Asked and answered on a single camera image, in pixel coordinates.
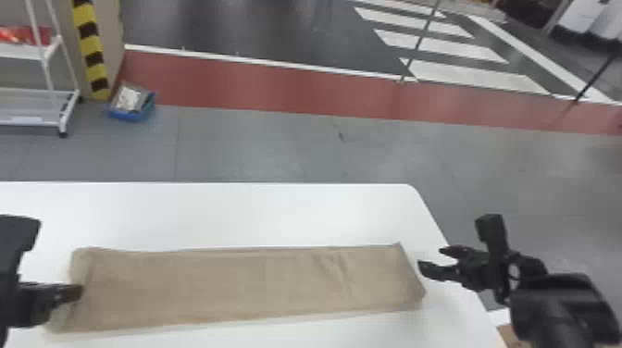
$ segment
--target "white shelving unit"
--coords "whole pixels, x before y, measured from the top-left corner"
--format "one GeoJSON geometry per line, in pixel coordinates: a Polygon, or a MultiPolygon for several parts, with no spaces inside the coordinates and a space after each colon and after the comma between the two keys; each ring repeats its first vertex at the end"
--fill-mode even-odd
{"type": "Polygon", "coordinates": [[[37,44],[33,46],[0,43],[0,58],[38,60],[41,62],[47,90],[0,87],[0,125],[57,127],[58,136],[66,138],[68,136],[67,123],[75,105],[81,98],[76,73],[69,61],[69,53],[63,43],[63,37],[60,35],[60,25],[50,0],[45,0],[45,5],[54,23],[56,36],[47,46],[42,45],[41,42],[32,0],[24,0],[24,4],[31,19],[32,32],[37,44]],[[73,91],[57,91],[50,75],[49,63],[59,47],[67,61],[67,67],[73,81],[73,91]]]}

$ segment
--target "metal pole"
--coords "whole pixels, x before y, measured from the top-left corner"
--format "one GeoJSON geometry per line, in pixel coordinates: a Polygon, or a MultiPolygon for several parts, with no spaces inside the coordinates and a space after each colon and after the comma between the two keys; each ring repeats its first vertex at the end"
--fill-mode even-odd
{"type": "Polygon", "coordinates": [[[591,77],[591,80],[588,82],[588,84],[585,85],[583,90],[581,90],[581,92],[577,94],[577,97],[575,98],[575,102],[578,102],[583,97],[583,94],[585,94],[585,92],[587,92],[590,89],[590,87],[601,77],[601,75],[603,75],[604,71],[607,70],[607,68],[609,68],[609,66],[611,65],[611,63],[614,62],[614,60],[616,60],[618,54],[619,52],[615,51],[609,56],[607,61],[604,62],[603,66],[598,71],[596,71],[594,76],[591,77]]]}
{"type": "MultiPolygon", "coordinates": [[[[442,0],[436,0],[436,3],[434,4],[432,11],[429,12],[428,21],[426,22],[426,25],[423,27],[423,32],[421,32],[421,35],[419,35],[419,40],[417,40],[417,45],[415,45],[415,48],[413,49],[413,54],[419,50],[419,46],[421,46],[421,43],[423,42],[423,38],[428,34],[429,25],[434,19],[434,16],[436,15],[436,11],[439,9],[439,5],[441,4],[441,1],[442,0]]],[[[408,59],[408,63],[406,64],[406,70],[410,71],[410,66],[411,64],[413,64],[413,60],[415,59],[412,56],[408,59]]],[[[406,74],[402,75],[399,83],[403,83],[404,80],[406,80],[406,74]]]]}
{"type": "Polygon", "coordinates": [[[39,58],[41,60],[41,68],[44,70],[45,76],[45,85],[47,86],[47,90],[50,93],[50,102],[52,103],[52,108],[56,112],[60,113],[60,105],[56,100],[56,94],[54,91],[54,83],[52,82],[52,76],[50,75],[50,65],[45,57],[43,44],[41,42],[41,35],[39,34],[39,25],[37,24],[37,17],[34,14],[34,9],[32,8],[32,1],[25,0],[26,11],[28,11],[28,16],[31,18],[31,27],[32,34],[34,36],[34,41],[37,44],[37,48],[39,50],[39,58]]]}

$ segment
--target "white table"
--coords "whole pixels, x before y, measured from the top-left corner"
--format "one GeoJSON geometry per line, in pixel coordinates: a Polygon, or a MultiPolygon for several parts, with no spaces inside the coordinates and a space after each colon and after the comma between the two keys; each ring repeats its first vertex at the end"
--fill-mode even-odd
{"type": "MultiPolygon", "coordinates": [[[[182,248],[326,246],[401,242],[411,262],[449,261],[421,197],[406,185],[0,183],[0,213],[43,228],[24,280],[67,280],[82,246],[182,248]]],[[[260,321],[57,336],[9,333],[7,347],[442,347],[504,344],[478,296],[423,279],[420,309],[318,321],[260,321]]]]}

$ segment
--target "beige towel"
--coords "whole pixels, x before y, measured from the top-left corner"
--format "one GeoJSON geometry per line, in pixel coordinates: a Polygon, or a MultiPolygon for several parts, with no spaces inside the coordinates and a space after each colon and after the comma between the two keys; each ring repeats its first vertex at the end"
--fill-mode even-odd
{"type": "Polygon", "coordinates": [[[73,254],[84,284],[51,329],[85,332],[326,314],[393,311],[425,291],[400,244],[166,253],[99,248],[73,254]]]}

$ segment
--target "floor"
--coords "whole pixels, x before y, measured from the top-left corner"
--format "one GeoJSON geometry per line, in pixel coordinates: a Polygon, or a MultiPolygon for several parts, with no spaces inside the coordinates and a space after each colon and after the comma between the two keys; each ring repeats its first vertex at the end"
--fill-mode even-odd
{"type": "Polygon", "coordinates": [[[156,91],[155,113],[129,124],[89,102],[66,140],[0,128],[0,180],[405,182],[449,242],[481,247],[474,219],[504,214],[514,248],[589,273],[622,315],[622,107],[552,97],[584,76],[511,22],[442,12],[397,84],[425,7],[144,1],[121,2],[128,39],[161,51],[131,48],[120,78],[156,91]]]}
{"type": "Polygon", "coordinates": [[[107,118],[97,103],[75,116],[66,140],[0,129],[0,179],[406,182],[449,242],[480,246],[473,220],[502,213],[516,249],[589,273],[622,314],[610,268],[620,262],[619,137],[177,106],[143,124],[107,118]]]}
{"type": "MultiPolygon", "coordinates": [[[[122,12],[131,18],[125,21],[129,49],[147,53],[165,49],[180,56],[263,59],[562,98],[575,95],[589,79],[482,17],[443,10],[426,32],[430,8],[396,0],[291,0],[286,5],[214,0],[200,6],[192,0],[158,6],[132,0],[122,3],[122,12]],[[421,35],[427,39],[413,54],[421,35]]],[[[587,96],[610,103],[611,92],[590,89],[587,96]]]]}

